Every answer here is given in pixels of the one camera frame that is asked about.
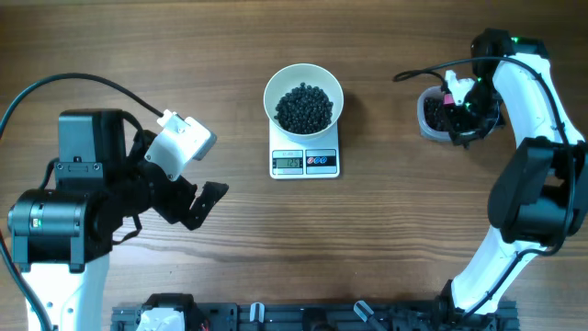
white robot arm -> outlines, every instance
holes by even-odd
[[[496,30],[489,32],[487,30],[485,34],[486,38],[488,38],[490,33],[504,32]],[[484,50],[490,49],[488,43],[492,43],[495,50],[504,49],[504,47],[497,47],[496,43],[503,42],[505,38],[502,38],[500,41],[492,39],[492,37],[489,39],[491,41],[481,40],[480,38],[474,40],[472,49],[474,47],[483,48]],[[513,44],[519,42],[518,38],[508,38],[507,40]],[[456,311],[465,316],[494,313],[506,289],[508,289],[523,268],[537,256],[537,254],[530,253],[521,257],[519,255],[520,252],[530,249],[538,253],[544,252],[548,249],[548,245],[553,245],[552,238],[559,237],[560,233],[557,230],[562,226],[560,223],[564,222],[563,220],[567,216],[567,213],[564,212],[565,203],[568,202],[566,198],[573,199],[573,197],[566,197],[567,190],[564,188],[561,188],[562,191],[556,193],[556,189],[558,188],[543,187],[546,175],[554,175],[553,154],[556,152],[553,152],[552,148],[560,148],[560,152],[562,152],[561,149],[565,148],[562,145],[564,141],[558,131],[554,111],[557,111],[560,115],[560,120],[563,123],[563,129],[569,144],[574,146],[581,143],[585,146],[583,144],[584,138],[571,124],[555,91],[549,73],[548,59],[541,54],[524,52],[516,52],[511,55],[503,54],[503,56],[525,63],[539,73],[555,99],[557,109],[551,107],[546,91],[538,80],[520,65],[500,62],[495,66],[493,73],[490,70],[490,74],[492,74],[492,85],[504,101],[514,130],[516,145],[517,148],[520,147],[520,150],[517,150],[517,155],[492,189],[488,207],[492,226],[468,266],[451,282],[450,298],[453,301],[453,306]],[[482,70],[480,67],[474,67],[474,72],[476,72],[476,69],[478,71]],[[481,74],[479,82],[488,77],[487,73],[486,75],[482,73],[477,74]],[[447,89],[454,95],[456,104],[458,99],[459,101],[464,99],[463,103],[465,104],[467,99],[465,95],[469,90],[464,93],[463,86],[468,86],[473,91],[474,84],[472,84],[471,80],[455,79],[455,73],[451,71],[448,71],[446,77],[448,78]],[[544,148],[535,148],[529,152],[530,150],[527,150],[527,148],[534,141],[539,141],[538,145]],[[541,153],[547,153],[549,155],[537,156],[537,154]],[[560,166],[558,169],[555,169],[557,175],[561,177],[562,168],[565,169],[565,166]],[[528,187],[533,187],[536,191],[531,194],[536,200],[524,200],[529,193],[526,191]],[[520,204],[514,206],[515,211],[509,216],[511,218],[509,220],[510,223],[504,225],[503,219],[508,217],[505,215],[506,211],[503,210],[508,209],[506,205],[510,202],[509,198],[516,199],[515,197],[518,196],[522,197],[518,201]],[[584,197],[576,198],[577,201],[575,201],[574,207],[576,205],[582,205],[581,200],[584,200]],[[571,216],[574,225],[572,225],[573,228],[565,235],[572,235],[577,231],[585,214],[584,207],[578,209],[574,207],[572,209],[576,212],[574,216]],[[525,224],[514,226],[514,228],[517,226],[518,228],[512,232],[517,233],[509,234],[511,232],[510,226],[515,224],[516,221],[514,220],[517,218],[520,219],[520,223]],[[553,235],[549,239],[546,234],[548,231],[542,229],[543,224],[548,222],[554,223],[553,228],[550,229]],[[458,324],[460,321],[458,319],[453,322]]]

digital display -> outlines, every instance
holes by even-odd
[[[293,159],[276,159],[276,167],[278,168],[289,168],[289,167],[300,167],[299,158]]]

wood grain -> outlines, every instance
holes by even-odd
[[[428,142],[419,135],[415,101],[436,81],[390,79],[469,57],[469,42],[487,27],[546,42],[560,97],[588,132],[583,1],[129,2],[0,7],[0,108],[43,76],[87,72],[201,120],[219,136],[186,176],[199,185],[226,182],[228,195],[193,233],[153,212],[142,215],[141,235],[111,254],[105,330],[112,306],[163,291],[238,303],[434,298],[486,234],[488,193],[514,137],[507,128],[469,151]],[[267,174],[262,95],[269,77],[292,63],[324,66],[344,88],[336,180],[280,182]],[[157,130],[150,113],[108,87],[43,87],[19,107],[0,142],[0,215],[39,184],[57,155],[57,117],[69,108],[124,108]],[[126,223],[117,236],[130,229]],[[519,302],[524,330],[588,328],[586,239],[582,229],[506,293]],[[24,300],[5,268],[0,292],[0,329],[25,329]]]

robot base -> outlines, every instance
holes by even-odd
[[[394,302],[373,304],[374,317],[389,331],[434,331],[432,327],[434,301]],[[135,307],[113,308],[111,331],[136,331],[141,315],[151,309],[147,303]],[[305,310],[322,309],[331,330],[373,331],[354,313],[353,304],[291,304],[267,305],[262,313],[263,323],[250,322],[252,307],[235,303],[199,303],[198,309],[214,331],[307,331],[302,316]],[[500,302],[489,325],[484,328],[441,325],[441,331],[519,331],[516,302]]]

white bowl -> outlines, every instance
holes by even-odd
[[[283,129],[279,122],[274,119],[277,115],[276,106],[279,100],[290,92],[292,88],[300,86],[300,83],[322,88],[329,101],[333,102],[331,124],[322,131],[310,134],[292,133]],[[308,141],[323,136],[339,120],[341,111],[343,111],[343,88],[331,73],[318,65],[309,63],[292,64],[274,74],[267,83],[266,91],[264,92],[264,107],[270,122],[274,123],[291,141]]]

